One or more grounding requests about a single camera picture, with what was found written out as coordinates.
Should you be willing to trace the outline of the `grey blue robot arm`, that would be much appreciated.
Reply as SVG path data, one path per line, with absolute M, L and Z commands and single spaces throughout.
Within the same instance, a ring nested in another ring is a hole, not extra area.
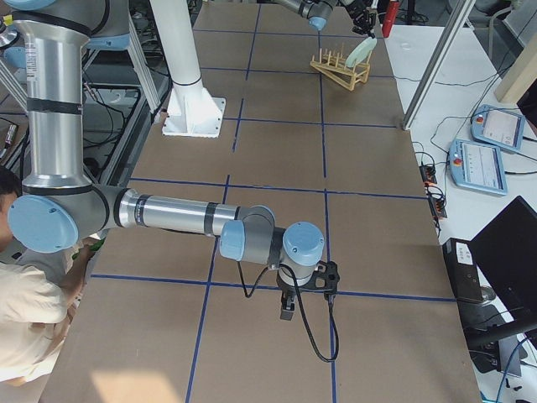
M 328 18 L 334 8 L 341 4 L 352 20 L 352 32 L 374 38 L 376 24 L 376 10 L 378 1 L 372 0 L 275 0 L 281 5 L 302 18 L 308 20 L 309 25 L 318 32 L 325 28 Z
M 219 240 L 220 254 L 277 271 L 281 313 L 301 310 L 301 291 L 333 301 L 336 265 L 322 260 L 325 239 L 309 222 L 278 228 L 264 206 L 237 207 L 145 195 L 96 184 L 83 164 L 82 51 L 125 50 L 125 1 L 12 1 L 25 44 L 31 171 L 8 209 L 8 226 L 26 248 L 54 253 L 109 228 L 143 226 Z

